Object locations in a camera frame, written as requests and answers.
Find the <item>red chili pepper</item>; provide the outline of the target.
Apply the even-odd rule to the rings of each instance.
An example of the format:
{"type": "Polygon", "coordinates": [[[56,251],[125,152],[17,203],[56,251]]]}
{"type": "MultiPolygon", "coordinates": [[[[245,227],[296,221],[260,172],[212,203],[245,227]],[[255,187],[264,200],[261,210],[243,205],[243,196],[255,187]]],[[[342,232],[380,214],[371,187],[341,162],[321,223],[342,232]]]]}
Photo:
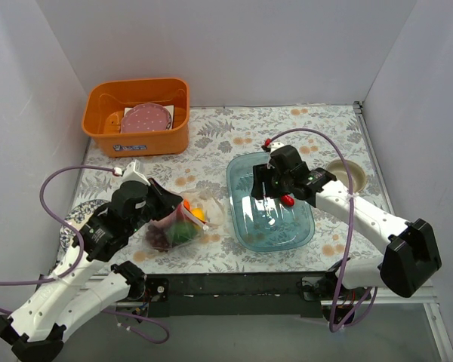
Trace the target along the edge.
{"type": "Polygon", "coordinates": [[[294,199],[289,195],[283,195],[280,201],[285,207],[293,207],[295,204],[294,199]]]}

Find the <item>dark red grape bunch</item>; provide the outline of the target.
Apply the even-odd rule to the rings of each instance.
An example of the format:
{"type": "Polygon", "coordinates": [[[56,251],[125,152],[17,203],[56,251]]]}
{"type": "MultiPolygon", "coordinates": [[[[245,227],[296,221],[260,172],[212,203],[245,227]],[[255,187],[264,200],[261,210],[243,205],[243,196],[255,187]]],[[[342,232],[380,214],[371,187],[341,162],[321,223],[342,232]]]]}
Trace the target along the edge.
{"type": "Polygon", "coordinates": [[[145,234],[145,241],[155,250],[167,252],[171,249],[166,234],[162,229],[149,225],[145,234]]]}

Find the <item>green lime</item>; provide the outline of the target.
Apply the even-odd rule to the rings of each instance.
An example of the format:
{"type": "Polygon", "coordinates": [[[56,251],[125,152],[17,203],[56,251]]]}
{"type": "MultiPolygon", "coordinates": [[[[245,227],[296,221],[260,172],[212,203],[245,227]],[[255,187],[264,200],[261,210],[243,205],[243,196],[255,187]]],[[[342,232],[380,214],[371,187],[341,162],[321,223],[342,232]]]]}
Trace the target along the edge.
{"type": "Polygon", "coordinates": [[[167,238],[172,244],[183,244],[194,239],[198,234],[192,222],[181,221],[173,224],[167,231],[167,238]]]}

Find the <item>clear zip top bag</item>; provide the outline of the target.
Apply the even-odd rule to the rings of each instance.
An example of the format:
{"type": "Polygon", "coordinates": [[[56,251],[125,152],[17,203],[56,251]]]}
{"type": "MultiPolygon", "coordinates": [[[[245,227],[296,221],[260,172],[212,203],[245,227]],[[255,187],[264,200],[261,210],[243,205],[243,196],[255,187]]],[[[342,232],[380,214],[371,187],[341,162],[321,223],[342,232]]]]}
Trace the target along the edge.
{"type": "Polygon", "coordinates": [[[170,250],[178,247],[183,247],[187,244],[191,244],[192,242],[199,241],[201,238],[206,236],[208,232],[214,231],[222,226],[226,218],[223,205],[214,196],[214,194],[207,189],[189,189],[181,192],[180,196],[182,197],[183,201],[188,200],[191,206],[191,210],[196,208],[202,209],[205,215],[205,221],[202,222],[201,220],[194,217],[194,215],[192,215],[191,213],[191,210],[187,210],[184,207],[182,201],[182,203],[174,209],[173,213],[171,213],[167,217],[159,221],[152,221],[148,223],[146,230],[149,225],[154,225],[157,228],[162,229],[165,234],[167,234],[169,228],[176,222],[187,221],[192,222],[196,226],[198,234],[191,241],[183,244],[172,244],[168,240],[171,245],[170,250]]]}

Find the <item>yellow lemon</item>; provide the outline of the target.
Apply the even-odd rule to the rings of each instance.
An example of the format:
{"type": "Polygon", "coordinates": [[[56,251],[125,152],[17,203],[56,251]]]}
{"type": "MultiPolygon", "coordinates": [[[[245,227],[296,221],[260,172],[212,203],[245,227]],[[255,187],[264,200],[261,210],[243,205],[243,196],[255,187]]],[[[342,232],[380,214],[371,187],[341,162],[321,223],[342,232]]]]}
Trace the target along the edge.
{"type": "Polygon", "coordinates": [[[205,221],[205,215],[202,209],[196,208],[191,210],[192,215],[196,217],[197,219],[201,220],[202,222],[205,221]]]}

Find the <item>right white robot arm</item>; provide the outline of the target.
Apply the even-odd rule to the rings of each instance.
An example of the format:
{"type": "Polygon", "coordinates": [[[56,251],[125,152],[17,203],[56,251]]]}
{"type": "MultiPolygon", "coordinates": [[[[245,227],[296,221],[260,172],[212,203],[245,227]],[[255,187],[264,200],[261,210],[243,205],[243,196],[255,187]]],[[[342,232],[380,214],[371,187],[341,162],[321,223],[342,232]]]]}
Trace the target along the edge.
{"type": "Polygon", "coordinates": [[[327,170],[309,169],[295,147],[270,143],[265,163],[253,167],[251,196],[299,201],[331,214],[370,241],[380,256],[338,262],[326,273],[326,289],[344,299],[356,288],[386,287],[409,298],[442,266],[434,230],[428,222],[394,216],[356,195],[327,170]]]}

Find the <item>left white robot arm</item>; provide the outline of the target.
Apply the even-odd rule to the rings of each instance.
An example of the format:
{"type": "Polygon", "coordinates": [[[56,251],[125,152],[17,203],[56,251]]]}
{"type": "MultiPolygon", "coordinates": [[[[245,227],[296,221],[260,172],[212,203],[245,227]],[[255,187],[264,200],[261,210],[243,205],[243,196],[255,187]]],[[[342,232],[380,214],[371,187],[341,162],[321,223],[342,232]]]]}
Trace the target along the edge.
{"type": "Polygon", "coordinates": [[[18,309],[0,315],[0,337],[20,361],[52,361],[65,341],[113,302],[140,300],[146,275],[130,261],[115,264],[99,284],[81,287],[150,221],[170,216],[183,203],[180,195],[154,179],[129,180],[113,192],[80,228],[48,279],[18,309]]]}

